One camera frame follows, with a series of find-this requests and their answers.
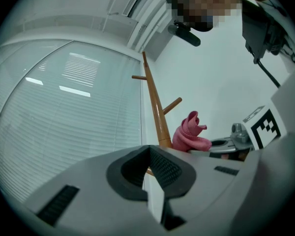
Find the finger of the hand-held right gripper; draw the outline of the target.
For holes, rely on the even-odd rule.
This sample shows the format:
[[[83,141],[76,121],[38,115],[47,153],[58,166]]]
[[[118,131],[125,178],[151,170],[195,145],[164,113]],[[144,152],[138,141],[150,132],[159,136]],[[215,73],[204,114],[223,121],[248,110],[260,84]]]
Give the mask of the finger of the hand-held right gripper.
[[[200,150],[189,150],[188,153],[202,156],[202,157],[211,157],[218,159],[229,159],[231,153],[235,153],[236,149],[226,149],[226,150],[209,150],[209,151],[200,151]]]
[[[214,139],[211,140],[211,143],[211,148],[230,148],[235,146],[230,137]]]

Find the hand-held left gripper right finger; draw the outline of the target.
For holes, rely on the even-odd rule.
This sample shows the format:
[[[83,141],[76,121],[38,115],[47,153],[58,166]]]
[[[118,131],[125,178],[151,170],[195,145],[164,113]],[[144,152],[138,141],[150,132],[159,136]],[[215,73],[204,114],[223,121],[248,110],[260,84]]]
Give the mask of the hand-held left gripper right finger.
[[[202,157],[150,146],[151,159],[170,176],[163,187],[164,222],[152,232],[253,232],[257,230],[251,188],[261,154],[244,162]]]

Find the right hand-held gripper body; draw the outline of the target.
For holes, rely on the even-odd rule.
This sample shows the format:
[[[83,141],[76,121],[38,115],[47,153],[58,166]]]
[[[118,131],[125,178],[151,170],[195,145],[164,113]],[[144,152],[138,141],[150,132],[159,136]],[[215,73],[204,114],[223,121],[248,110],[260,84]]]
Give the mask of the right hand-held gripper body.
[[[233,123],[230,138],[238,160],[244,161],[249,152],[264,149],[287,134],[285,125],[273,104],[256,108],[240,123]]]

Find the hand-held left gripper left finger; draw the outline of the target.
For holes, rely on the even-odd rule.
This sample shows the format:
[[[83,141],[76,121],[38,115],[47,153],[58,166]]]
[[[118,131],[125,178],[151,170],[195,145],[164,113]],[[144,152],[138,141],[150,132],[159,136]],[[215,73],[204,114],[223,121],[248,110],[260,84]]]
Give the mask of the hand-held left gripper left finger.
[[[106,179],[108,166],[133,150],[79,161],[40,186],[24,203],[33,213],[31,226],[41,236],[163,236],[164,228],[147,203],[124,199]],[[56,223],[49,225],[38,214],[65,186],[78,192]]]

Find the wooden coat rack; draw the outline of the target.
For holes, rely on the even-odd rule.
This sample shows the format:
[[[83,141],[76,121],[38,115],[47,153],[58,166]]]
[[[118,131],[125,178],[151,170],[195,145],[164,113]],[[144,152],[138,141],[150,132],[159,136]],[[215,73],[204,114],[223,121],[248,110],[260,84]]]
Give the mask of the wooden coat rack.
[[[162,108],[158,92],[147,62],[147,57],[145,52],[142,52],[143,55],[143,65],[145,70],[145,76],[132,76],[133,79],[146,80],[151,107],[154,116],[155,128],[157,132],[157,138],[159,141],[159,145],[166,148],[172,148],[172,141],[170,137],[170,133],[168,130],[167,122],[165,119],[165,114],[167,114],[170,110],[172,110],[175,106],[177,106],[182,99],[179,97],[174,102],[172,102],[166,108]],[[149,161],[145,161],[141,157],[134,157],[126,164],[124,164],[121,168],[122,175],[127,178],[143,178],[144,174],[147,173],[149,175],[153,175],[151,169],[148,168]]]

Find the black chest-mounted box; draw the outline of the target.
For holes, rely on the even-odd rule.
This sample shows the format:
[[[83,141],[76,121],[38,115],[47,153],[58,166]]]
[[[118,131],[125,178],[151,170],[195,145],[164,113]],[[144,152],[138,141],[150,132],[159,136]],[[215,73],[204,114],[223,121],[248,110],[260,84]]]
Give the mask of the black chest-mounted box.
[[[285,29],[265,10],[250,1],[242,1],[242,36],[245,47],[255,64],[259,63],[266,51],[274,56],[284,53],[295,63],[295,53],[287,42]]]

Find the pink cloth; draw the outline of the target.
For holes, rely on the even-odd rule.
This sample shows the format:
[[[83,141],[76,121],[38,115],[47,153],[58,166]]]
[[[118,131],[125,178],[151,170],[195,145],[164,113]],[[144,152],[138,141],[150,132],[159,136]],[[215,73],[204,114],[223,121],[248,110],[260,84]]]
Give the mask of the pink cloth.
[[[183,152],[188,152],[189,150],[209,151],[212,147],[211,141],[199,137],[203,130],[207,130],[207,126],[200,125],[198,112],[190,112],[174,133],[172,139],[173,149]]]

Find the slatted window blinds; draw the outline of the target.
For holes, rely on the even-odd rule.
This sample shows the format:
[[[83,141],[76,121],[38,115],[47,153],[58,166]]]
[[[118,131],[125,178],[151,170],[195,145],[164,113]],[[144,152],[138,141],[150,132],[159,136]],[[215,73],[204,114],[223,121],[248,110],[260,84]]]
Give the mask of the slatted window blinds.
[[[24,202],[78,161],[138,146],[140,62],[69,40],[0,48],[0,190]]]

